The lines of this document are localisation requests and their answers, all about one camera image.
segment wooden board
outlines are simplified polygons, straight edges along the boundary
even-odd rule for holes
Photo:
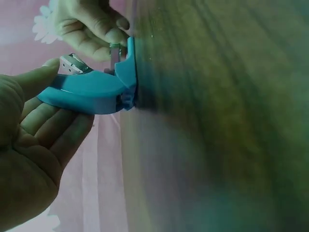
[[[309,231],[309,2],[136,9],[139,99],[121,116],[130,232]]]

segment blue stapler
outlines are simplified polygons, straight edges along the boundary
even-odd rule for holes
[[[128,54],[120,61],[121,48],[111,46],[113,74],[89,68],[75,54],[62,57],[70,74],[58,74],[54,82],[38,95],[47,104],[76,112],[106,115],[134,106],[136,70],[134,41],[128,39]]]

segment fingernail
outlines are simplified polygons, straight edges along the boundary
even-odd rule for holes
[[[120,43],[123,40],[122,32],[118,28],[113,28],[107,32],[106,40],[108,43]]]
[[[129,22],[127,21],[126,18],[119,18],[117,21],[116,21],[116,25],[120,28],[123,28],[125,30],[129,30],[130,29],[130,24]]]
[[[57,58],[46,61],[42,67],[57,67],[60,65],[60,60]]]

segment human hand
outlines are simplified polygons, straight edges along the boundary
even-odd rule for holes
[[[43,212],[93,116],[58,109],[35,96],[51,84],[59,60],[34,71],[0,75],[0,231]]]
[[[59,0],[52,15],[56,33],[96,61],[110,59],[109,43],[127,46],[130,25],[109,0]]]

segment flower pattern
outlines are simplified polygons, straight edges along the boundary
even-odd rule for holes
[[[57,0],[50,0],[48,6],[41,6],[40,12],[42,15],[34,17],[35,25],[32,31],[36,33],[34,40],[41,43],[51,44],[56,40],[62,40],[55,32],[51,21],[52,12],[55,10]]]
[[[37,217],[17,226],[7,232],[55,232],[54,229],[60,225],[56,215],[48,215],[50,207]]]

